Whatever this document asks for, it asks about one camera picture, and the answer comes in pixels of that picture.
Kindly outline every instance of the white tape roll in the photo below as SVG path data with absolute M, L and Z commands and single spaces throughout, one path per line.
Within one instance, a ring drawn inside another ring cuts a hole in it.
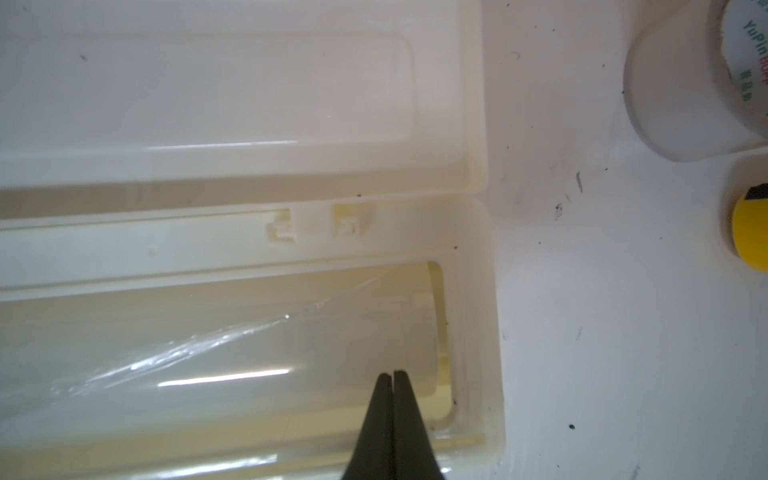
M 670 160 L 768 145 L 768 0 L 688 0 L 637 38 L 624 92 L 638 134 Z

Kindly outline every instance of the plastic container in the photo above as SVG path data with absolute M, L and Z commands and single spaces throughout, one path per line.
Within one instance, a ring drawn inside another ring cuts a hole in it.
M 476 0 L 0 5 L 4 478 L 321 478 L 406 369 L 505 441 Z

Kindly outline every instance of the yellow tape roll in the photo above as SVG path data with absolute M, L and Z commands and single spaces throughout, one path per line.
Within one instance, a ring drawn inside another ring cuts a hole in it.
M 739 199 L 731 223 L 741 258 L 755 270 L 768 272 L 768 184 L 750 188 Z

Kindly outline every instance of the clear plastic film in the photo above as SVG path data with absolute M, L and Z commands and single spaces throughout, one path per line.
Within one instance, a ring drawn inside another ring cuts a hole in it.
M 431 288 L 422 263 L 0 304 L 0 446 L 356 405 L 398 368 L 429 394 Z

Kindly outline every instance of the plastic lid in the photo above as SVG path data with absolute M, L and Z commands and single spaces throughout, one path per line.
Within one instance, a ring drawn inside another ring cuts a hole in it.
M 0 32 L 4 218 L 485 184 L 476 2 L 10 1 Z

